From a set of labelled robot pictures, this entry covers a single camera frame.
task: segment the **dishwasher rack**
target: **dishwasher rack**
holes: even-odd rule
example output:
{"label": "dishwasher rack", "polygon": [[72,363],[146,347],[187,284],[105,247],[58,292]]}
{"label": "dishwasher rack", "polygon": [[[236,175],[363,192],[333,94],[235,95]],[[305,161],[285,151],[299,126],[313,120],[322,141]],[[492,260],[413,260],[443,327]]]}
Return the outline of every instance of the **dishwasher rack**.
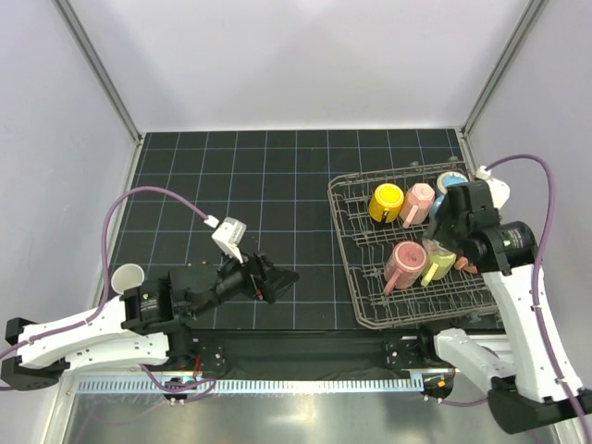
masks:
{"label": "dishwasher rack", "polygon": [[470,316],[478,321],[482,315],[498,312],[497,305],[480,275],[452,269],[443,279],[421,287],[419,279],[407,290],[383,295],[386,284],[384,264],[394,245],[400,241],[418,241],[426,224],[403,228],[397,218],[384,228],[377,228],[368,215],[368,203],[375,188],[390,182],[404,191],[414,183],[426,182],[432,187],[445,171],[466,174],[462,161],[430,166],[349,174],[332,179],[328,199],[341,259],[350,290],[357,322],[380,329]]}

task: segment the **black tiled surface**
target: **black tiled surface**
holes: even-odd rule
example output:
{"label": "black tiled surface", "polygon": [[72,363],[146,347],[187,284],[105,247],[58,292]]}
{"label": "black tiled surface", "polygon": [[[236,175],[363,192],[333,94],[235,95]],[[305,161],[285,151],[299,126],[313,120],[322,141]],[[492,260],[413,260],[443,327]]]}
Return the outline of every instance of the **black tiled surface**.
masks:
{"label": "black tiled surface", "polygon": [[[461,158],[452,129],[154,133],[134,186],[168,186],[208,214],[242,220],[245,252],[301,273],[278,303],[239,297],[201,316],[198,327],[362,328],[332,232],[329,179],[452,155]],[[158,278],[175,266],[219,264],[211,230],[182,204],[151,192],[129,201],[115,266],[135,262]]]}

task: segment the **reflective floor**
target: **reflective floor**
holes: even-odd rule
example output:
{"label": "reflective floor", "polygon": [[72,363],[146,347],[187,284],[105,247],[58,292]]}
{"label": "reflective floor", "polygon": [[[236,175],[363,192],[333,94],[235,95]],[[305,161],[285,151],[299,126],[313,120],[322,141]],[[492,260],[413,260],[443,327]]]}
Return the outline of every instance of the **reflective floor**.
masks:
{"label": "reflective floor", "polygon": [[[461,375],[454,401],[479,399]],[[415,393],[225,396],[170,407],[154,395],[79,395],[68,444],[555,443],[547,429],[508,436],[486,404],[458,408]]]}

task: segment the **yellow mug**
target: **yellow mug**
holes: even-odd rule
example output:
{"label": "yellow mug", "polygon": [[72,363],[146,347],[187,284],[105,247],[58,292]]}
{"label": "yellow mug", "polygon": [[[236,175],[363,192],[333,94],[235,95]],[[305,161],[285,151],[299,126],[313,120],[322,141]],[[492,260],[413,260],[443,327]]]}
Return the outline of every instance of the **yellow mug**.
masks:
{"label": "yellow mug", "polygon": [[378,185],[368,205],[368,213],[376,222],[389,224],[403,207],[405,193],[393,183]]}
{"label": "yellow mug", "polygon": [[446,276],[454,265],[456,254],[437,254],[429,253],[427,255],[427,265],[422,272],[422,287],[425,287],[432,280],[440,280]]}

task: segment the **white backdrop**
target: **white backdrop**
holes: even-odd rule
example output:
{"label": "white backdrop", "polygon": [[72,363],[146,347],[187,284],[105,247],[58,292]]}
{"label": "white backdrop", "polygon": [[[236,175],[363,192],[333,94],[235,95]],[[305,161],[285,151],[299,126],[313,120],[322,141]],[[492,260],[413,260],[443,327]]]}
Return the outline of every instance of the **white backdrop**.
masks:
{"label": "white backdrop", "polygon": [[[592,356],[592,4],[551,1],[477,122],[470,137],[482,162],[533,153],[550,162],[557,180],[555,222],[545,254],[549,304],[575,370],[590,387]],[[534,163],[499,166],[512,196],[507,220],[523,220],[540,235],[547,207],[547,182]]]}
{"label": "white backdrop", "polygon": [[[12,317],[48,322],[91,306],[103,218],[133,143],[52,2],[2,2],[0,40],[4,331]],[[39,443],[56,388],[0,393],[0,440]]]}
{"label": "white backdrop", "polygon": [[140,130],[462,125],[527,0],[71,0]]}

